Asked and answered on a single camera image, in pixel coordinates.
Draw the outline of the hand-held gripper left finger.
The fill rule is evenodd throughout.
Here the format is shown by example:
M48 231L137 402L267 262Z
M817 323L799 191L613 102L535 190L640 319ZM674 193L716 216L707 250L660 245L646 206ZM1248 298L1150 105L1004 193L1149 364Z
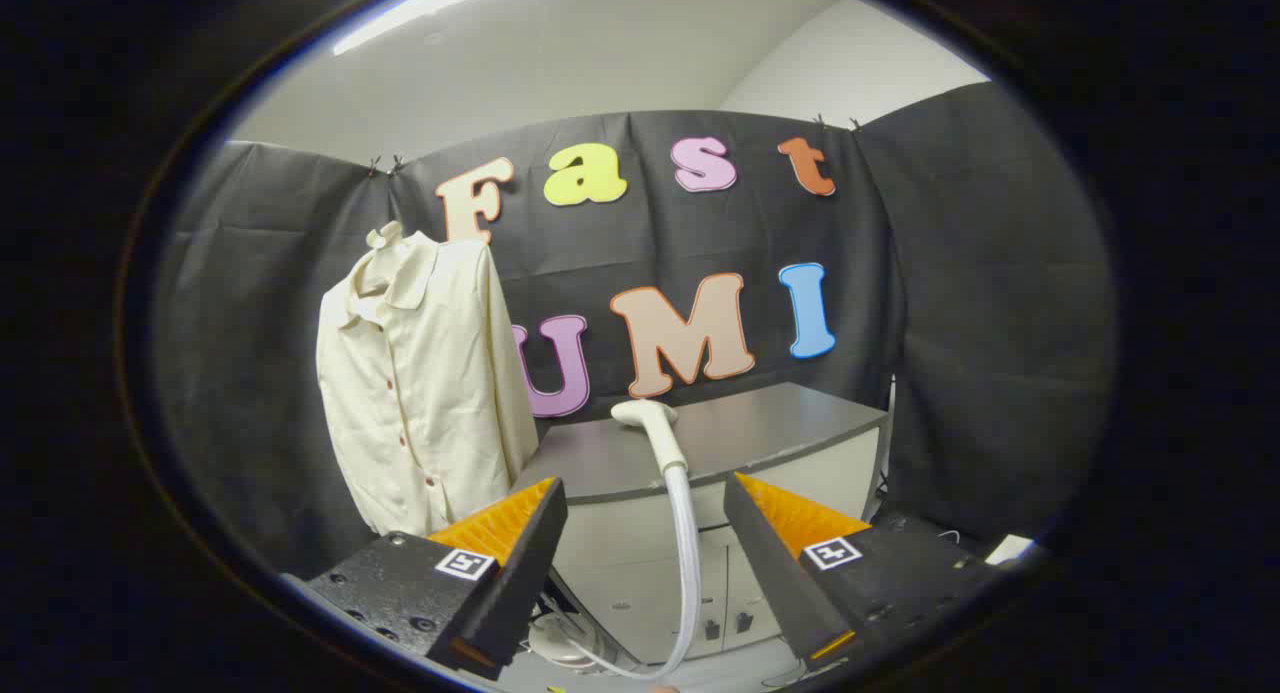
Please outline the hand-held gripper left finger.
M548 477L436 534L390 532L284 582L392 658L494 681L529 630L566 520L563 482Z

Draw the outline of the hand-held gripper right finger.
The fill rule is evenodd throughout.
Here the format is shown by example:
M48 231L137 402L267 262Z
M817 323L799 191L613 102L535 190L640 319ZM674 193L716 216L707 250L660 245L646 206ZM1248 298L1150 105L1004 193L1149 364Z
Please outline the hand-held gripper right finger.
M791 651L813 670L896 662L1001 576L915 518L877 525L742 473L724 515Z

